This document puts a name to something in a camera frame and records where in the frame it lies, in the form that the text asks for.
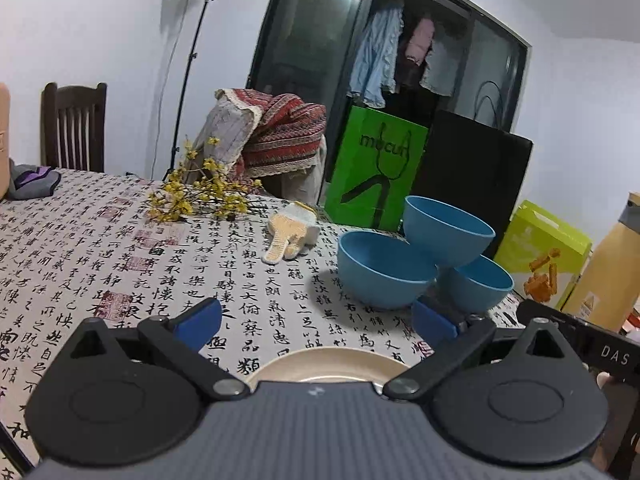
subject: hanging clothes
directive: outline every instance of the hanging clothes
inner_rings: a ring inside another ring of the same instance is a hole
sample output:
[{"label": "hanging clothes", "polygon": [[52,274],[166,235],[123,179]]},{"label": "hanging clothes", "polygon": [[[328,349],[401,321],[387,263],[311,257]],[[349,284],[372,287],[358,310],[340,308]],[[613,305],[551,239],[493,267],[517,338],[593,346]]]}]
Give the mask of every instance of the hanging clothes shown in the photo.
[{"label": "hanging clothes", "polygon": [[431,90],[434,94],[452,95],[462,52],[462,38],[450,36],[438,23],[431,42],[431,50],[424,59],[427,67],[420,79],[420,86]]},{"label": "hanging clothes", "polygon": [[370,108],[384,108],[382,90],[394,92],[398,39],[402,32],[403,0],[385,4],[367,25],[356,54],[348,95]]},{"label": "hanging clothes", "polygon": [[416,65],[413,60],[406,57],[406,48],[410,38],[400,37],[398,45],[398,60],[396,60],[396,92],[400,93],[400,87],[419,88],[420,78],[423,70],[420,65]]},{"label": "hanging clothes", "polygon": [[431,46],[434,31],[435,27],[429,18],[421,19],[406,47],[405,57],[420,66]]}]

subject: stacked blue bowls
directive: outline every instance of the stacked blue bowls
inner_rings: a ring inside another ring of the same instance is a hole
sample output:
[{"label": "stacked blue bowls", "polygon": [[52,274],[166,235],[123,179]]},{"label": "stacked blue bowls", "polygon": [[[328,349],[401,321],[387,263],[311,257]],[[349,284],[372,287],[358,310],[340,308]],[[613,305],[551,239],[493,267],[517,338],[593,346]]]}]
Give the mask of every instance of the stacked blue bowls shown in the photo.
[{"label": "stacked blue bowls", "polygon": [[402,225],[410,244],[437,264],[438,287],[459,310],[485,312],[513,288],[509,273],[482,256],[495,231],[481,219],[438,200],[408,196]]},{"label": "stacked blue bowls", "polygon": [[350,231],[338,240],[338,276],[345,290],[380,310],[412,304],[437,272],[420,250],[398,238]]},{"label": "stacked blue bowls", "polygon": [[340,236],[338,275],[346,291],[382,310],[412,303],[415,309],[436,277],[463,312],[484,312],[507,295],[510,275],[481,256],[495,237],[489,224],[430,198],[408,196],[404,202],[409,243],[366,231]]}]

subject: tablecloth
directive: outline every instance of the tablecloth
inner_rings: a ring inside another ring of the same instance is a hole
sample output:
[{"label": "tablecloth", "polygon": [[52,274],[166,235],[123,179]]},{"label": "tablecloth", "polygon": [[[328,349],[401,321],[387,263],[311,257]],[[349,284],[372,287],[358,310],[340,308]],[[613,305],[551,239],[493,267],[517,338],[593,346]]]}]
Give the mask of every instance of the tablecloth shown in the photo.
[{"label": "tablecloth", "polygon": [[[431,353],[408,309],[376,312],[342,290],[337,238],[351,228],[321,222],[308,255],[267,266],[266,219],[286,201],[255,197],[258,214],[234,222],[148,224],[145,200],[159,182],[61,172],[53,197],[0,203],[0,420],[32,462],[26,401],[85,317],[135,326],[216,296],[222,327],[201,354],[240,378],[316,346],[371,350],[407,365]],[[513,326],[516,306],[507,298],[492,317]],[[4,458],[0,477],[17,477]]]}]

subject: pink clothing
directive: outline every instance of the pink clothing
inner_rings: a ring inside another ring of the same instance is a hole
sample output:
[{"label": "pink clothing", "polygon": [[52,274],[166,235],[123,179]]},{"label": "pink clothing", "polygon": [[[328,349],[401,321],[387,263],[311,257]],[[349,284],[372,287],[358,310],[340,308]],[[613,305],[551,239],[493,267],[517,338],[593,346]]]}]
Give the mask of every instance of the pink clothing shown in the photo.
[{"label": "pink clothing", "polygon": [[429,18],[421,19],[409,40],[404,56],[417,65],[422,64],[431,45],[434,30],[433,22]]}]

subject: blue gripper pad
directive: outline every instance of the blue gripper pad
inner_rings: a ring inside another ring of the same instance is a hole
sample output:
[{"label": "blue gripper pad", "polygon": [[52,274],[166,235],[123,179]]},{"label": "blue gripper pad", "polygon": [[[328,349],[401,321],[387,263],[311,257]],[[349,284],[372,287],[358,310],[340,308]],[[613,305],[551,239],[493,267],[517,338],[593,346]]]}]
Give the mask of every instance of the blue gripper pad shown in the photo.
[{"label": "blue gripper pad", "polygon": [[427,296],[414,301],[411,307],[412,325],[415,333],[435,348],[442,341],[457,337],[458,330],[452,322],[428,307],[430,301]]},{"label": "blue gripper pad", "polygon": [[184,320],[177,319],[174,336],[198,352],[220,330],[222,305],[215,298],[207,298],[192,309],[193,313]]}]

